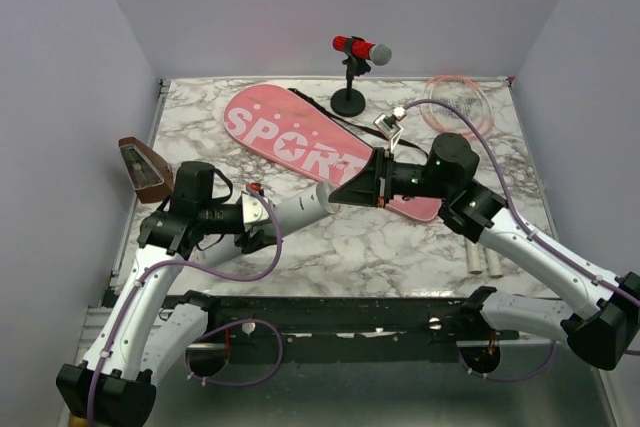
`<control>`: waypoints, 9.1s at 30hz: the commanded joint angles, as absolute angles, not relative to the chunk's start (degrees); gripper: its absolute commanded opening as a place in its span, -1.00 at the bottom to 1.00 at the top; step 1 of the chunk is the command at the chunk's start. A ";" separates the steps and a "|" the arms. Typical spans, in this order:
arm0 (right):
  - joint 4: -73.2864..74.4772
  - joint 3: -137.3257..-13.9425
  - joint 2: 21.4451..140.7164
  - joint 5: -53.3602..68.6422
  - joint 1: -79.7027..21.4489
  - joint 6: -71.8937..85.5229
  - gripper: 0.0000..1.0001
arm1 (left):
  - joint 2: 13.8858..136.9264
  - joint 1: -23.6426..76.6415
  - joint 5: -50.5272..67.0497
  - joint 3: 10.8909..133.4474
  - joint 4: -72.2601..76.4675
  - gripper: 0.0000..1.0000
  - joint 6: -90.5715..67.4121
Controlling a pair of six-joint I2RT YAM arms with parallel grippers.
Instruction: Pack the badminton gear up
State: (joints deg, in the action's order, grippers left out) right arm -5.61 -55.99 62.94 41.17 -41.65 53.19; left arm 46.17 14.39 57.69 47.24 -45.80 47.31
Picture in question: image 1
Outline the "white shuttlecock tube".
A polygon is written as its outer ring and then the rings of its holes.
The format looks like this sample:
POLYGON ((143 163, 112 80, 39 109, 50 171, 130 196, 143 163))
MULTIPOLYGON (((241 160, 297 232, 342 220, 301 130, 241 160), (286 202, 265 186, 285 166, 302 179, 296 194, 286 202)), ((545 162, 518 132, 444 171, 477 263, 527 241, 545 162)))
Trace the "white shuttlecock tube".
MULTIPOLYGON (((335 186, 333 184, 323 181, 278 204, 273 204, 269 200, 273 205, 275 216, 280 226, 281 237, 285 238, 298 230, 302 230, 315 222, 338 213, 340 207, 329 202, 329 195, 334 190, 335 186)), ((234 245, 234 235, 226 234, 220 242, 202 251, 195 249, 191 260, 217 267, 240 256, 248 255, 242 254, 240 249, 234 245)))

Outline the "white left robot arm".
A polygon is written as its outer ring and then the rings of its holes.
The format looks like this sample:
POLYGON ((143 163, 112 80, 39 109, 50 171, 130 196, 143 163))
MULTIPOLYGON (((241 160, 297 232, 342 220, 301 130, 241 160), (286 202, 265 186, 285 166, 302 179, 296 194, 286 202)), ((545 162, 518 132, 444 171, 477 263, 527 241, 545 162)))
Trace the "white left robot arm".
POLYGON ((207 235, 254 239, 254 226, 277 221, 259 183, 238 201, 213 194, 224 174, 214 165, 184 162, 174 187, 140 226, 136 264, 103 330, 76 365, 63 365, 56 386, 74 416, 89 425, 141 426, 156 399, 158 374, 142 364, 144 348, 169 288, 207 235))

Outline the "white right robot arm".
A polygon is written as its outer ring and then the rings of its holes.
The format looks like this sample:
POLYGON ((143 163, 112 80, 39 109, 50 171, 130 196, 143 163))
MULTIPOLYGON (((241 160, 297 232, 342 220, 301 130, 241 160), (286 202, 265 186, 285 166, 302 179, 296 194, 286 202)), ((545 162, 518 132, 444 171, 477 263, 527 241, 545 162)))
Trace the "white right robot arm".
POLYGON ((459 134, 440 134, 423 165, 374 149, 363 170, 333 191, 335 204, 383 207, 393 197, 433 198, 452 232, 513 261, 557 295, 517 300, 493 288, 464 309, 460 326, 480 339, 495 330, 565 343, 587 364, 615 369, 639 332, 639 276, 599 267, 524 220, 507 194, 475 180, 479 157, 459 134))

